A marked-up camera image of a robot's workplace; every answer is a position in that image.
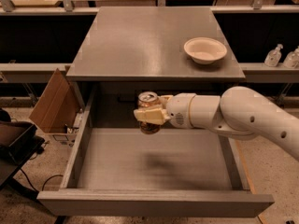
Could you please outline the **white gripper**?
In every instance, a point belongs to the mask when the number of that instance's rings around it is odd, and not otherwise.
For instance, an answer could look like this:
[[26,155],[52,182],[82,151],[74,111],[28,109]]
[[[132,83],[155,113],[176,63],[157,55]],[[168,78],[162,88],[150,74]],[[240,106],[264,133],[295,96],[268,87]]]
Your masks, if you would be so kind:
[[195,93],[180,93],[173,97],[161,95],[162,108],[136,109],[134,115],[141,122],[163,125],[169,121],[176,128],[190,129],[190,105],[194,97]]

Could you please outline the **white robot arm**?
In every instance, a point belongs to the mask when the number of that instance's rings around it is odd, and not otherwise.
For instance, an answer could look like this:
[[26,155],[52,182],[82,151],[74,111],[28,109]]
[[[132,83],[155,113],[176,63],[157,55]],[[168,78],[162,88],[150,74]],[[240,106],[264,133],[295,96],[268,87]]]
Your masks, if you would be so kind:
[[142,92],[134,116],[143,124],[169,122],[176,128],[202,128],[237,140],[260,135],[299,160],[299,119],[247,87],[232,87],[221,96]]

